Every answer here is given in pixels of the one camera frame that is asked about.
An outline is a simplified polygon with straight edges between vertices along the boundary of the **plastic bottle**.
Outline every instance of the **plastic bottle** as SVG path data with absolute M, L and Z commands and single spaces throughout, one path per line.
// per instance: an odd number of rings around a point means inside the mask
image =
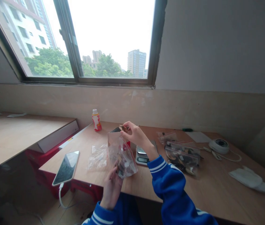
M 93 109 L 93 114 L 92 114 L 92 120 L 94 123 L 94 129 L 96 132 L 101 131 L 102 130 L 102 126 L 100 123 L 100 116 L 99 113 L 97 112 L 97 109 Z

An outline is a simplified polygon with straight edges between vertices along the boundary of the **clear plastic bag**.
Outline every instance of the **clear plastic bag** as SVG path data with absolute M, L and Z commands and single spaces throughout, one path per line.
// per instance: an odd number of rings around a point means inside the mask
M 176 141 L 177 135 L 175 132 L 167 133 L 164 132 L 156 132 L 158 135 L 158 140 L 161 144 L 165 145 L 167 141 Z
M 166 147 L 172 148 L 173 150 L 181 151 L 190 155 L 195 155 L 200 158 L 200 149 L 196 148 L 196 144 L 190 142 L 174 142 L 167 141 Z
M 108 145 L 93 145 L 92 153 L 89 157 L 87 170 L 99 170 L 107 165 Z
M 184 151 L 174 150 L 171 147 L 165 147 L 167 157 L 173 165 L 182 172 L 187 172 L 192 176 L 197 176 L 200 157 L 185 153 Z
M 133 153 L 122 137 L 109 146 L 108 154 L 111 164 L 118 166 L 120 178 L 130 177 L 138 171 Z

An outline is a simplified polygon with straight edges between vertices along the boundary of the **blue sleeve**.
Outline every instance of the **blue sleeve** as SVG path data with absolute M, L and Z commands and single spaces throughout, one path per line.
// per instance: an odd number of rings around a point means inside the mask
M 163 224 L 218 224 L 212 215 L 196 209 L 184 191 L 186 180 L 177 167 L 167 164 L 161 156 L 147 165 L 152 174 L 153 189 L 164 201 Z
M 114 224 L 114 220 L 115 220 L 115 212 L 102 208 L 100 206 L 100 202 L 97 202 L 92 217 L 86 219 L 82 224 L 107 225 L 107 224 Z

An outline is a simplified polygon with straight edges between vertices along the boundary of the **cuff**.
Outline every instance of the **cuff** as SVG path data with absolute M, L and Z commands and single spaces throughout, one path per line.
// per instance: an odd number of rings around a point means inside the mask
M 115 213 L 113 211 L 109 211 L 105 208 L 102 208 L 100 206 L 100 202 L 97 202 L 91 220 L 93 220 L 95 224 L 107 225 L 107 224 L 113 224 L 114 219 L 115 219 Z
M 162 177 L 170 169 L 170 165 L 166 163 L 161 155 L 152 162 L 147 163 L 147 166 L 153 178 Z

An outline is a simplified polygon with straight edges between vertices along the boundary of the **glass pane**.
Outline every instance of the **glass pane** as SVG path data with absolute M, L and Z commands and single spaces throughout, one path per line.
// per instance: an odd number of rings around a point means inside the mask
M 155 0 L 68 0 L 85 77 L 146 79 Z
M 28 77 L 74 77 L 53 0 L 0 0 L 0 25 Z

